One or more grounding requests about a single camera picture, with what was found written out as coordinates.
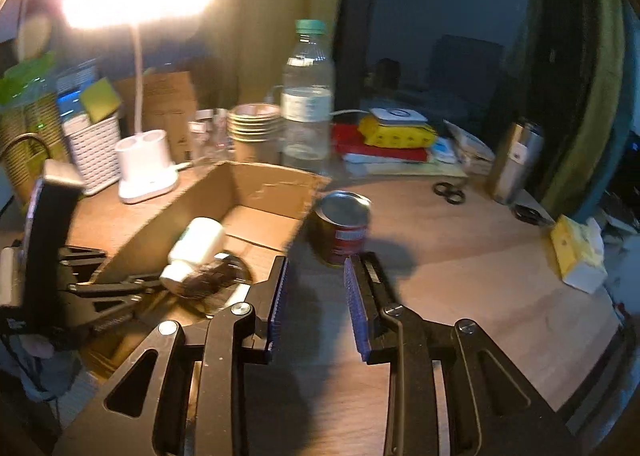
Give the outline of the small white plastic bottle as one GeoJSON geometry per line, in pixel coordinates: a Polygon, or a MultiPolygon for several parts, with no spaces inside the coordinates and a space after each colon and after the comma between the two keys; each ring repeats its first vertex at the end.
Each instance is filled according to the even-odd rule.
{"type": "Polygon", "coordinates": [[[192,219],[167,256],[167,265],[160,273],[163,286],[167,289],[182,276],[212,262],[224,249],[225,240],[226,232],[218,221],[205,217],[192,219]]]}

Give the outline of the red tin can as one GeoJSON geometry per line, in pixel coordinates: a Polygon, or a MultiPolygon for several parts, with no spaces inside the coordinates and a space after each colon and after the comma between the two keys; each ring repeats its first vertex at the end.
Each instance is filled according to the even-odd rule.
{"type": "Polygon", "coordinates": [[[370,221],[369,198],[351,191],[332,191],[314,204],[308,241],[322,261],[342,265],[346,258],[362,250],[370,221]]]}

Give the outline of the white perforated plastic basket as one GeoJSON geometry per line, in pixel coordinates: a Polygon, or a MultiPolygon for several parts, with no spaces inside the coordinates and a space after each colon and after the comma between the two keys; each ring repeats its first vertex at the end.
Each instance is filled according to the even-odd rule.
{"type": "Polygon", "coordinates": [[[120,170],[115,146],[120,140],[117,114],[96,124],[82,114],[64,121],[63,131],[70,155],[85,182],[86,196],[95,195],[117,182],[120,170]]]}

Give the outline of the clear patterned glass jar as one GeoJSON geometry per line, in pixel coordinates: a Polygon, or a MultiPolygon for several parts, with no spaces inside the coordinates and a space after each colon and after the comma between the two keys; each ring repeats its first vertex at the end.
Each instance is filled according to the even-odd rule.
{"type": "Polygon", "coordinates": [[[188,130],[194,166],[227,161],[229,139],[226,109],[196,110],[188,121],[188,130]]]}

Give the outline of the yellow tissue box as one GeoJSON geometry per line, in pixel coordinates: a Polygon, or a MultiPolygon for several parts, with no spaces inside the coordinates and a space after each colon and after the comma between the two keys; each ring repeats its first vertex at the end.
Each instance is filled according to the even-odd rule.
{"type": "Polygon", "coordinates": [[[578,223],[560,216],[550,237],[564,284],[592,295],[608,277],[600,225],[589,218],[578,223]]]}

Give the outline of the brown lamp packaging cardboard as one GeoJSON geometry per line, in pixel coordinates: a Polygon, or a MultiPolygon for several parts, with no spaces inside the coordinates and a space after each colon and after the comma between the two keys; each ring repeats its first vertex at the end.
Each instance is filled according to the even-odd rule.
{"type": "MultiPolygon", "coordinates": [[[[176,164],[190,161],[188,121],[198,109],[198,99],[189,72],[143,75],[142,131],[164,129],[169,151],[176,164]]],[[[114,82],[122,98],[119,127],[122,138],[134,134],[134,77],[114,82]]]]}

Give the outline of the stack of brown paper cups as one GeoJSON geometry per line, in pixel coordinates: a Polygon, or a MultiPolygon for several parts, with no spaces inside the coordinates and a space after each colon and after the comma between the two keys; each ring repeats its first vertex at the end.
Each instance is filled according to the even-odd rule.
{"type": "Polygon", "coordinates": [[[238,163],[278,164],[283,119],[279,105],[246,103],[227,114],[228,135],[238,163]]]}

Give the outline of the green sponge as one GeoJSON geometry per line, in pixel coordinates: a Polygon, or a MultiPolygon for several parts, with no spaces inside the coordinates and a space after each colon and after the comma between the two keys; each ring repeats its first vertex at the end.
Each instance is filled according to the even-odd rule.
{"type": "Polygon", "coordinates": [[[79,100],[92,124],[111,116],[122,105],[122,98],[106,77],[81,91],[79,100]]]}

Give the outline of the small black device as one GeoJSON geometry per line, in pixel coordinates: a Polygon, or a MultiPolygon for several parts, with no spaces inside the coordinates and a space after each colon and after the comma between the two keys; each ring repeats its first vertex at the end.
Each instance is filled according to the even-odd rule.
{"type": "Polygon", "coordinates": [[[521,204],[512,207],[513,216],[524,223],[534,225],[535,227],[550,227],[553,221],[543,216],[537,209],[521,204]]]}

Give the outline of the black scissors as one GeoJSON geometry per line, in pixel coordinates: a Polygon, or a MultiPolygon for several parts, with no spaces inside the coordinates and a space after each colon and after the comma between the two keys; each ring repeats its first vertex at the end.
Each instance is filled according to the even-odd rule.
{"type": "Polygon", "coordinates": [[[440,181],[433,184],[432,191],[450,205],[462,205],[466,201],[465,184],[464,180],[457,183],[440,181]]]}

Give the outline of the yellow wet wipes pack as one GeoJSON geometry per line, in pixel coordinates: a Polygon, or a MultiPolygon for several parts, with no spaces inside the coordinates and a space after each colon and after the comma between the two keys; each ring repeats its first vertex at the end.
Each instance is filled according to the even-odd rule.
{"type": "Polygon", "coordinates": [[[383,126],[372,115],[362,117],[357,129],[364,143],[385,149],[426,149],[437,139],[437,133],[430,125],[383,126]]]}

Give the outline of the clear plastic water bottle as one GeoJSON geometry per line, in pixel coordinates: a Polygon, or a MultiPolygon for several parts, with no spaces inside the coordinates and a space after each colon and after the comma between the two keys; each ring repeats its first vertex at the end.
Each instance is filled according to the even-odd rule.
{"type": "Polygon", "coordinates": [[[296,45],[283,70],[282,159],[288,167],[321,173],[330,157],[334,64],[323,45],[323,22],[298,20],[296,35],[296,45]]]}

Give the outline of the steel thermos with tag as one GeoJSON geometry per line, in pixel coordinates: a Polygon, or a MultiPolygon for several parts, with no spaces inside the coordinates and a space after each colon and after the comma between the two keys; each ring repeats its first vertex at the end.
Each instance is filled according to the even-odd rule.
{"type": "Polygon", "coordinates": [[[530,120],[514,121],[500,142],[492,164],[487,190],[491,198],[510,205],[523,189],[544,146],[542,128],[530,120]]]}

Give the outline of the white wireless charger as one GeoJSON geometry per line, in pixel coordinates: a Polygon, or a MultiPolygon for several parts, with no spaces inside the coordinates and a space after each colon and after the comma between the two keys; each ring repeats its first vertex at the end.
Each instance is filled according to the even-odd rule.
{"type": "Polygon", "coordinates": [[[425,126],[427,118],[412,109],[370,109],[371,115],[383,126],[425,126]]]}

